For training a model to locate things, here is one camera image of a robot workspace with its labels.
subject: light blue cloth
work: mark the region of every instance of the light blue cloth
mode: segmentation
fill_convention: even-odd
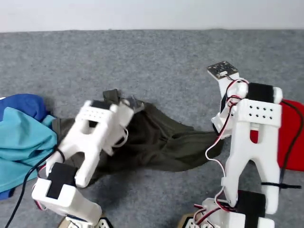
[[[57,143],[56,133],[50,129],[54,119],[48,115],[40,123],[21,111],[5,108],[0,122],[0,192],[20,185],[30,168],[52,152]],[[35,171],[29,180],[36,176]]]

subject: wire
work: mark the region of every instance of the wire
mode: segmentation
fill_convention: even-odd
[[[76,226],[77,228],[79,228],[79,226],[76,224],[76,223],[74,223],[74,222],[72,222],[72,221],[70,221],[74,226]]]
[[[196,221],[196,218],[193,217],[193,222],[195,225],[199,226],[206,218],[208,218],[210,215],[212,215],[214,212],[220,210],[221,208],[215,208],[214,210],[209,211],[206,215],[204,215],[201,219]]]
[[[209,223],[209,225],[212,226],[212,228],[214,228],[214,225],[211,222],[209,222],[209,221],[207,221],[207,222]]]
[[[40,176],[40,172],[46,167],[47,165],[46,164],[44,164],[44,165],[42,165],[42,166],[40,166],[40,167],[38,167],[38,170],[37,170],[37,176],[40,178],[41,176]]]
[[[115,148],[122,147],[128,141],[128,137],[129,137],[129,131],[128,131],[128,129],[124,128],[123,132],[124,132],[124,134],[123,134],[123,136],[124,136],[123,137],[123,141],[120,144],[113,145],[112,147],[115,147]]]
[[[300,127],[299,127],[296,135],[294,136],[293,140],[291,141],[291,143],[290,143],[290,145],[288,147],[287,153],[285,155],[284,163],[283,163],[283,166],[282,166],[281,172],[280,172],[280,184],[283,183],[283,179],[284,179],[284,175],[285,175],[285,170],[287,168],[287,164],[288,164],[288,160],[289,160],[290,154],[292,152],[292,149],[293,149],[293,147],[295,145],[296,140],[299,138],[299,136],[300,136],[300,134],[301,134],[301,132],[303,130],[303,124],[304,124],[303,115],[302,115],[302,113],[300,112],[300,110],[297,107],[295,107],[291,103],[289,103],[287,101],[284,101],[284,100],[282,100],[282,103],[285,104],[285,105],[287,105],[287,106],[289,106],[289,107],[291,107],[291,108],[293,108],[297,112],[297,114],[300,116]]]
[[[38,163],[37,163],[36,165],[34,165],[34,166],[28,171],[28,173],[25,175],[24,180],[23,180],[22,190],[21,190],[19,199],[18,199],[18,201],[17,201],[17,203],[16,203],[16,206],[15,206],[15,208],[14,208],[14,210],[13,210],[13,212],[12,212],[12,214],[11,214],[11,216],[10,216],[10,218],[9,218],[9,220],[8,220],[8,222],[7,222],[7,224],[6,224],[6,226],[5,226],[5,228],[8,228],[8,227],[9,227],[9,225],[11,224],[12,220],[13,220],[14,217],[15,217],[15,214],[16,214],[16,212],[17,212],[19,206],[20,206],[20,203],[21,203],[21,201],[22,201],[22,198],[23,198],[23,195],[24,195],[24,192],[25,192],[25,186],[26,186],[26,184],[27,184],[28,178],[29,178],[29,176],[31,175],[31,173],[32,173],[34,170],[36,170],[37,167],[38,167],[39,165],[41,165],[42,163],[44,163],[44,162],[46,161],[46,159],[48,159],[50,156],[52,156],[52,155],[53,155],[54,153],[56,153],[56,152],[59,152],[59,153],[61,154],[61,156],[63,156],[62,159],[65,160],[64,154],[62,153],[62,151],[59,150],[59,149],[57,148],[57,146],[55,146],[55,147],[54,147],[54,150],[53,150],[51,153],[49,153],[49,154],[48,154],[47,156],[45,156],[43,159],[41,159],[40,161],[38,161]]]

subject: black cable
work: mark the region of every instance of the black cable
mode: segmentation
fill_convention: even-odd
[[[27,184],[28,178],[29,178],[29,176],[31,175],[31,173],[32,173],[33,171],[35,171],[39,165],[41,165],[43,162],[45,162],[46,159],[48,159],[50,156],[52,156],[52,155],[53,155],[54,153],[56,153],[56,152],[59,152],[59,153],[61,154],[61,156],[62,156],[62,159],[65,160],[65,157],[64,157],[64,154],[62,153],[62,151],[59,150],[59,149],[57,148],[57,146],[55,146],[54,149],[53,149],[53,151],[52,151],[51,153],[49,153],[49,154],[48,154],[47,156],[45,156],[43,159],[41,159],[40,161],[38,161],[38,163],[37,163],[36,165],[34,165],[34,166],[28,171],[28,173],[25,175],[24,181],[23,181],[23,184],[22,184],[22,190],[21,190],[19,199],[18,199],[18,201],[17,201],[17,203],[16,203],[16,206],[15,206],[15,208],[14,208],[14,210],[13,210],[13,213],[11,214],[11,216],[10,216],[10,218],[9,218],[9,220],[8,220],[8,222],[7,222],[7,224],[6,224],[6,226],[5,226],[5,228],[8,228],[9,225],[10,225],[10,223],[11,223],[12,220],[14,219],[14,216],[15,216],[15,214],[16,214],[16,212],[17,212],[19,206],[20,206],[20,203],[21,203],[21,201],[22,201],[22,198],[23,198],[23,195],[24,195],[24,192],[25,192],[25,186],[26,186],[26,184]]]
[[[290,145],[288,147],[288,151],[287,151],[287,153],[286,153],[286,155],[284,157],[284,163],[283,163],[283,166],[282,166],[281,172],[280,172],[280,184],[283,183],[283,179],[284,179],[285,170],[286,170],[286,167],[287,167],[287,164],[288,164],[289,156],[291,154],[291,151],[292,151],[292,149],[294,147],[294,144],[295,144],[296,140],[299,138],[299,136],[300,136],[300,134],[301,134],[301,132],[303,130],[303,125],[304,125],[304,118],[303,118],[303,115],[300,112],[300,110],[297,107],[295,107],[294,105],[292,105],[291,103],[288,103],[288,102],[286,102],[284,100],[282,101],[282,103],[285,104],[285,105],[287,105],[287,106],[289,106],[289,107],[291,107],[291,108],[293,108],[297,112],[297,114],[300,116],[300,127],[299,127],[296,135],[294,136],[293,140],[291,141],[291,143],[290,143]]]
[[[276,183],[271,183],[271,182],[262,182],[261,185],[268,185],[268,186],[276,186],[279,187],[280,189],[301,189],[301,185],[289,185],[289,184],[276,184]]]

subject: red wire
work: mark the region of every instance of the red wire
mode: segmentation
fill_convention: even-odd
[[[212,211],[209,211],[206,215],[204,215],[199,221],[194,221],[195,225],[200,225],[206,218],[208,218],[210,215],[212,215],[214,212],[220,210],[221,208],[215,208]]]

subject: gray carpet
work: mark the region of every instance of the gray carpet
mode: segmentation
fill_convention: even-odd
[[[287,99],[304,102],[304,30],[277,31],[64,31],[0,34],[0,96],[34,93],[45,97],[59,117],[75,116],[86,99],[119,88],[125,95],[154,102],[167,115],[212,130],[219,109],[219,88],[205,67],[221,60],[235,65],[252,82],[282,88]],[[229,153],[226,140],[220,159]],[[213,197],[221,170],[208,163],[171,173],[137,170],[106,176],[82,190],[101,205],[115,228],[173,228],[193,203]],[[304,173],[288,171],[285,181],[304,186]],[[239,187],[260,191],[254,166],[243,172]],[[12,228],[55,228],[61,217],[38,211],[25,197]],[[0,201],[6,224],[20,194]],[[302,190],[283,190],[277,228],[302,227]]]

